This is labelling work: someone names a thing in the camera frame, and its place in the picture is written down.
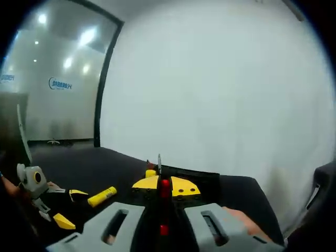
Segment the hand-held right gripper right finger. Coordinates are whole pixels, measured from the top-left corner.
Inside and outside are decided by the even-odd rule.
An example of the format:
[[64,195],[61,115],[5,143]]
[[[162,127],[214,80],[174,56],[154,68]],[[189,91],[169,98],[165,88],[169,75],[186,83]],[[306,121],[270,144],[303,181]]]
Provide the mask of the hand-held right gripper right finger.
[[284,251],[284,246],[250,236],[245,225],[216,203],[182,210],[199,251]]

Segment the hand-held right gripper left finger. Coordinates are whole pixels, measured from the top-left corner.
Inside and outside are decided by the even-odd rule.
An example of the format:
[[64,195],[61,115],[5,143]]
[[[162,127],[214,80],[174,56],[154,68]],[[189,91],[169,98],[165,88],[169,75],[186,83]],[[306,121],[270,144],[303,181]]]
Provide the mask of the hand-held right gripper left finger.
[[[47,247],[48,251],[131,251],[132,242],[144,206],[114,202],[83,226],[82,233],[73,233]],[[110,229],[119,216],[124,215],[113,244],[105,243]]]

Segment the person's right hand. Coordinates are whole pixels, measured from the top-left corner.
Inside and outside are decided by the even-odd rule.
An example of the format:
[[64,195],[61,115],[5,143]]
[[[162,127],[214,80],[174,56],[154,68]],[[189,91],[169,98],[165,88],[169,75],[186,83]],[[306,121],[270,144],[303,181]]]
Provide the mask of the person's right hand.
[[228,211],[232,216],[240,220],[247,228],[248,235],[258,236],[259,238],[262,238],[263,240],[267,242],[272,241],[269,238],[269,236],[264,231],[262,231],[262,229],[242,211],[231,209],[226,206],[223,206],[222,209]]

